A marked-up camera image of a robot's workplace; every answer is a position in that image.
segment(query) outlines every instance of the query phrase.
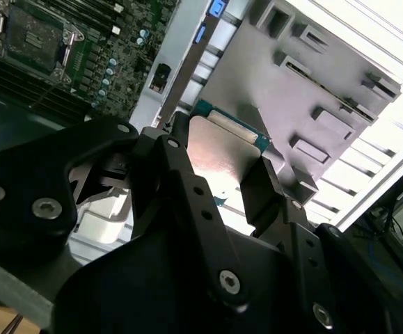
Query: blue connector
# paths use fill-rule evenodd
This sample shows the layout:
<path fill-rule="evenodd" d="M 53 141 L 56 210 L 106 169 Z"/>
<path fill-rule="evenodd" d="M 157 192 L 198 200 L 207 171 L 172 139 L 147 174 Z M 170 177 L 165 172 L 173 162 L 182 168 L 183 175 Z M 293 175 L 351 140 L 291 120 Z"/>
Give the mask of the blue connector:
<path fill-rule="evenodd" d="M 215 17 L 220 17 L 223 14 L 223 10 L 226 7 L 226 3 L 223 0 L 214 0 L 209 9 L 209 14 Z"/>

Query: rectangular slot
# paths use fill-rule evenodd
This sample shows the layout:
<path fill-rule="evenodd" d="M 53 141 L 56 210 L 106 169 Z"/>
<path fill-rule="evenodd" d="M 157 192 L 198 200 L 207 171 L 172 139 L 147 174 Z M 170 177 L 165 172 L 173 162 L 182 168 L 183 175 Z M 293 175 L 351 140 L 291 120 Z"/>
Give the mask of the rectangular slot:
<path fill-rule="evenodd" d="M 300 139 L 299 137 L 294 137 L 291 147 L 295 150 L 298 150 L 309 157 L 313 158 L 317 162 L 320 162 L 321 164 L 325 164 L 328 159 L 329 155 L 315 146 L 309 144 L 307 141 L 304 141 L 303 139 Z"/>
<path fill-rule="evenodd" d="M 274 63 L 279 67 L 286 67 L 289 70 L 300 74 L 302 77 L 309 77 L 311 75 L 311 71 L 308 68 L 283 52 L 277 52 L 275 54 Z"/>
<path fill-rule="evenodd" d="M 278 38 L 283 32 L 291 16 L 277 7 L 272 7 L 263 23 L 263 28 L 272 38 Z"/>
<path fill-rule="evenodd" d="M 337 134 L 346 141 L 354 130 L 345 122 L 341 121 L 323 108 L 318 108 L 313 113 L 313 119 L 323 127 Z"/>
<path fill-rule="evenodd" d="M 313 35 L 312 33 L 307 33 L 306 37 L 312 40 L 314 43 L 320 44 L 320 45 L 327 45 L 323 40 L 318 38 L 316 35 Z"/>
<path fill-rule="evenodd" d="M 326 52 L 328 47 L 328 44 L 325 42 L 326 38 L 314 27 L 307 24 L 297 24 L 294 28 L 294 36 L 314 51 L 320 54 Z"/>
<path fill-rule="evenodd" d="M 362 84 L 388 102 L 394 102 L 400 95 L 400 85 L 390 82 L 388 79 L 369 73 L 369 81 L 363 81 Z"/>

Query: motherboard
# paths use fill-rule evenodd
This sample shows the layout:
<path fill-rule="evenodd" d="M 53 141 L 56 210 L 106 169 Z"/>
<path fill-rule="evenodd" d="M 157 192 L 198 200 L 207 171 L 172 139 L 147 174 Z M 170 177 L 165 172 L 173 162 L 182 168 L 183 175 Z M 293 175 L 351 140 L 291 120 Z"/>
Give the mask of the motherboard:
<path fill-rule="evenodd" d="M 0 74 L 0 86 L 34 111 L 79 105 L 128 120 L 178 2 L 0 0 L 0 71 L 19 75 Z"/>

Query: blue latch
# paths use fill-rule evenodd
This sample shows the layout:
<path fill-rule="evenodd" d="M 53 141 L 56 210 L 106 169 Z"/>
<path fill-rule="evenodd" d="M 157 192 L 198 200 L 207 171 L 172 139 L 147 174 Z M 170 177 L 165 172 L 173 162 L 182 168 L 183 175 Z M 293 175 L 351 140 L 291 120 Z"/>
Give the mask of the blue latch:
<path fill-rule="evenodd" d="M 196 35 L 193 43 L 198 44 L 201 41 L 201 38 L 203 38 L 205 31 L 206 31 L 206 23 L 203 23 L 201 25 L 200 30 L 198 31 L 198 34 Z"/>
<path fill-rule="evenodd" d="M 215 17 L 220 17 L 223 14 L 223 10 L 226 7 L 226 3 L 223 0 L 214 0 L 209 9 L 209 14 Z"/>

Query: black cable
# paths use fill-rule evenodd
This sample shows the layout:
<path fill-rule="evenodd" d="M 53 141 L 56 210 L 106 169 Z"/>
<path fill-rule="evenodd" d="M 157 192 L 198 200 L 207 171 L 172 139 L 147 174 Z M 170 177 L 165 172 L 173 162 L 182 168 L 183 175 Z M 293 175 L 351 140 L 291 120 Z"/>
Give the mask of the black cable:
<path fill-rule="evenodd" d="M 397 222 L 396 218 L 394 218 L 394 217 L 393 217 L 393 221 L 396 223 L 396 225 L 397 225 L 398 228 L 400 229 L 401 234 L 402 234 L 402 237 L 403 237 L 403 230 L 402 230 L 402 228 L 401 228 L 401 225 L 399 225 L 399 223 Z"/>
<path fill-rule="evenodd" d="M 23 320 L 23 316 L 16 315 L 13 320 L 7 325 L 5 329 L 1 332 L 1 334 L 14 334 L 20 323 Z"/>

